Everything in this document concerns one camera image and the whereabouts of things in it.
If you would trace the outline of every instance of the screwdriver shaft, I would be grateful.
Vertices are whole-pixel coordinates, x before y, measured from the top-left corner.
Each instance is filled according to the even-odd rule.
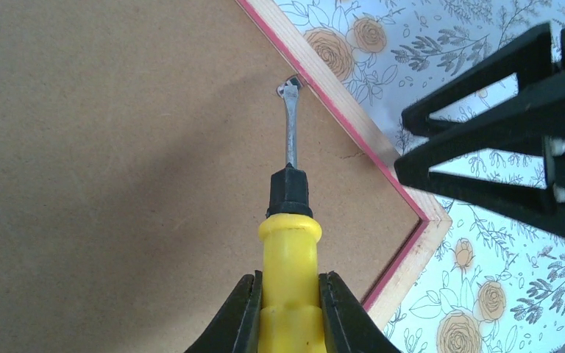
[[[298,148],[297,148],[297,108],[298,108],[298,87],[296,85],[286,85],[283,89],[282,98],[285,100],[287,111],[287,164],[298,168]]]

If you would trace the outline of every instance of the leaf pattern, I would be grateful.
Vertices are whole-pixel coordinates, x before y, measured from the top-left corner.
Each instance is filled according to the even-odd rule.
[[[276,2],[300,32],[319,26],[346,38],[353,48],[354,68],[342,83],[402,153],[424,143],[404,129],[404,108],[534,24],[552,22],[557,55],[559,30],[565,27],[565,0]],[[353,32],[359,20],[380,26],[386,37],[383,50],[361,50]],[[433,118],[467,121],[516,92],[516,80],[508,77],[439,110]],[[547,187],[542,159],[524,154],[482,150],[434,168]],[[469,333],[475,336],[479,330],[482,352],[548,352],[562,346],[565,239],[474,205],[437,199],[453,225],[384,328],[387,338],[405,353],[441,352],[436,345],[440,323],[455,320],[458,325],[475,323]]]

